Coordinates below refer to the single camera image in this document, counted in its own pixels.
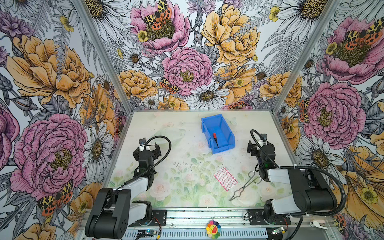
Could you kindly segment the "red black screwdriver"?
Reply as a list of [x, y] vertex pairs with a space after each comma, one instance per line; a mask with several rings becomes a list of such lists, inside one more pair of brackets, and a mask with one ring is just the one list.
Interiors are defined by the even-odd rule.
[[217, 148], [219, 148], [218, 138], [217, 138], [217, 134], [216, 133], [213, 133], [213, 138], [214, 138], [214, 141], [216, 143]]

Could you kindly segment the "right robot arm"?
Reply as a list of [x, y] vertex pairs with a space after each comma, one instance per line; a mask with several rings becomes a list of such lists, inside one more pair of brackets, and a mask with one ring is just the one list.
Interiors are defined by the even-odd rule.
[[292, 192], [287, 197], [266, 201], [262, 216], [267, 223], [288, 215], [333, 216], [344, 208], [346, 194], [336, 177], [317, 167], [278, 165], [275, 146], [268, 142], [267, 135], [256, 130], [250, 134], [252, 141], [247, 152], [257, 158], [255, 170], [262, 181], [290, 185]]

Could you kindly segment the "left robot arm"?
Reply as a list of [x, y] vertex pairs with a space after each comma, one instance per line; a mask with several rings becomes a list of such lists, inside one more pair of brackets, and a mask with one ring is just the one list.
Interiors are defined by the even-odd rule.
[[135, 201], [152, 186], [155, 179], [155, 160], [162, 156], [158, 144], [148, 145], [139, 140], [133, 157], [138, 162], [132, 179], [117, 188], [102, 188], [85, 226], [85, 236], [95, 239], [121, 239], [128, 226], [148, 225], [153, 218], [152, 205], [148, 201]]

